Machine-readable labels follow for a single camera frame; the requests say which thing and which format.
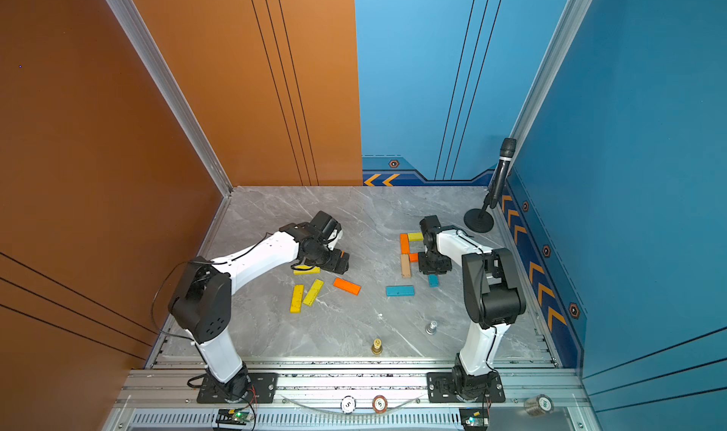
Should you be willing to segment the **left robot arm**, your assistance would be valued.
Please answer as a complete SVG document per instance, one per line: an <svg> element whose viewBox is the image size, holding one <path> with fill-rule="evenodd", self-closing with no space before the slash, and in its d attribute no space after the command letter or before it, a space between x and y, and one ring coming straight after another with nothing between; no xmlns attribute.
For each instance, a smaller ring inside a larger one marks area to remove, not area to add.
<svg viewBox="0 0 727 431"><path fill-rule="evenodd" d="M291 223L232 254L185 266L168 311L200 353L206 374L203 385L235 404L252 400L253 381L229 334L232 298L244 285L284 264L318 267L341 275L349 254L336 245L341 224L320 211L310 222Z"/></svg>

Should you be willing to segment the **beige block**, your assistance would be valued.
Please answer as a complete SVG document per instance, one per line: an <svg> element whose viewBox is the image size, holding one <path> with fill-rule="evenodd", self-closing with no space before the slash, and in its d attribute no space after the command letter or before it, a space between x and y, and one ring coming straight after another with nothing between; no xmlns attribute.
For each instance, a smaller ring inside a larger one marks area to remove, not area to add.
<svg viewBox="0 0 727 431"><path fill-rule="evenodd" d="M408 254L401 254L401 275L403 279L412 278L412 268Z"/></svg>

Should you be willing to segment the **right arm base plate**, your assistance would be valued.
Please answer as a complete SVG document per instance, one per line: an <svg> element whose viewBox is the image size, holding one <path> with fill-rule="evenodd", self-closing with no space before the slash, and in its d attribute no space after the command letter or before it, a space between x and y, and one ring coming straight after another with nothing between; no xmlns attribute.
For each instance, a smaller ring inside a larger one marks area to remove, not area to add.
<svg viewBox="0 0 727 431"><path fill-rule="evenodd" d="M431 403L505 402L505 387L498 372L472 376L460 372L428 372L427 391Z"/></svg>

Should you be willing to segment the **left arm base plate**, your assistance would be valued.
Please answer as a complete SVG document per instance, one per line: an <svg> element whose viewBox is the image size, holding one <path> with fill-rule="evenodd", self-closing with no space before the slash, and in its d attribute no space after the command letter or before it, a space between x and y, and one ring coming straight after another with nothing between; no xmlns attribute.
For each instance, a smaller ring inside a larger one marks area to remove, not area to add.
<svg viewBox="0 0 727 431"><path fill-rule="evenodd" d="M198 404L272 404L278 387L274 372L239 373L222 383L205 373L198 391Z"/></svg>

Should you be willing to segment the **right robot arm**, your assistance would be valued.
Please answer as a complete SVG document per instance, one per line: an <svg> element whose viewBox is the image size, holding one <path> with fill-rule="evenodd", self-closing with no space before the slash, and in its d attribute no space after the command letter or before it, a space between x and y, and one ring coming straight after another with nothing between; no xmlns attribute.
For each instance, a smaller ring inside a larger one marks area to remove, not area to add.
<svg viewBox="0 0 727 431"><path fill-rule="evenodd" d="M451 393L435 390L432 400L455 396L463 402L503 403L505 388L494 357L510 326L526 311L516 262L506 248L486 247L456 226L442 226L435 215L420 220L424 251L418 268L441 276L461 269L463 300L470 326L452 367Z"/></svg>

